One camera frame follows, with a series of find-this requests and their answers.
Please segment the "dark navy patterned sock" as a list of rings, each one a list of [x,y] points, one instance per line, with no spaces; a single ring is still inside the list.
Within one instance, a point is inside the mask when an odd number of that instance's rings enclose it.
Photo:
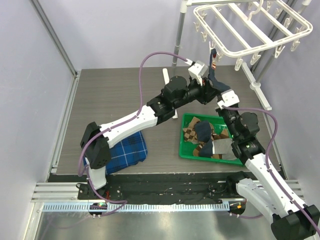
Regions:
[[[199,121],[195,124],[194,130],[199,145],[194,149],[195,157],[212,158],[213,156],[213,140],[212,128],[208,121]]]

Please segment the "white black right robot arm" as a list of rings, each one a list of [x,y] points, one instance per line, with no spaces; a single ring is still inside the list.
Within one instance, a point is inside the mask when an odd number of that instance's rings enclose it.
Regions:
[[[256,112],[263,109],[240,108],[233,90],[217,98],[216,112],[223,118],[232,137],[232,151],[257,178],[261,187],[243,172],[228,178],[226,193],[247,199],[270,223],[278,240],[304,240],[320,233],[320,211],[307,205],[285,182],[271,164],[271,143],[264,148],[258,141],[259,121]]]

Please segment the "brown argyle sock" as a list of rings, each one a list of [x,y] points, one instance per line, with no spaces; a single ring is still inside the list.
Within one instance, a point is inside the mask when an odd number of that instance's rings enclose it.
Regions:
[[[214,128],[213,124],[212,124],[212,123],[209,123],[209,126],[210,126],[211,135],[212,135],[212,136],[215,135],[216,132],[215,132],[215,128]]]
[[[197,133],[195,131],[195,125],[200,121],[201,120],[199,118],[193,117],[188,126],[182,129],[183,140],[185,142],[190,142],[193,144],[197,144],[199,142],[197,138]]]

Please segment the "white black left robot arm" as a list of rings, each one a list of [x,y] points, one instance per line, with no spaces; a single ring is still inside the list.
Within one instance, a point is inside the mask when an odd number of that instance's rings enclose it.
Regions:
[[[88,164],[92,185],[89,194],[100,200],[107,192],[106,164],[111,162],[111,148],[123,139],[147,128],[159,125],[175,115],[175,110],[197,100],[206,105],[229,87],[216,79],[201,77],[186,80],[173,76],[165,81],[164,87],[141,109],[110,123],[98,126],[96,122],[87,125],[80,147]]]

